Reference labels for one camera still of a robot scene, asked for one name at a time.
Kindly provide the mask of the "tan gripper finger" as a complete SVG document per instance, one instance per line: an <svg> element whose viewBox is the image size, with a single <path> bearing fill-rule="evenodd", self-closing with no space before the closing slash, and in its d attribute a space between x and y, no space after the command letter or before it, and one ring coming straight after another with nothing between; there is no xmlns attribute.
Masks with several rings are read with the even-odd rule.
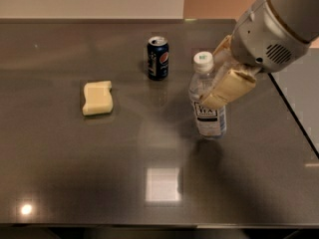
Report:
<svg viewBox="0 0 319 239"><path fill-rule="evenodd" d="M231 59L231 36L227 35L213 51L213 59L216 63L223 63Z"/></svg>
<svg viewBox="0 0 319 239"><path fill-rule="evenodd" d="M219 82L205 92L199 102L210 109L218 110L253 90L256 78L243 70L230 69Z"/></svg>

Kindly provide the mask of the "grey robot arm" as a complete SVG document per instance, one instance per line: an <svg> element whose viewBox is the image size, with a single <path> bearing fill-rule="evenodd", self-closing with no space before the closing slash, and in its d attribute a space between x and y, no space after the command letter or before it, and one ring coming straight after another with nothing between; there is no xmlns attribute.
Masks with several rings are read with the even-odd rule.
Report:
<svg viewBox="0 0 319 239"><path fill-rule="evenodd" d="M199 102L218 110L253 90L256 75L276 73L319 36L319 0L256 0L214 52L216 75Z"/></svg>

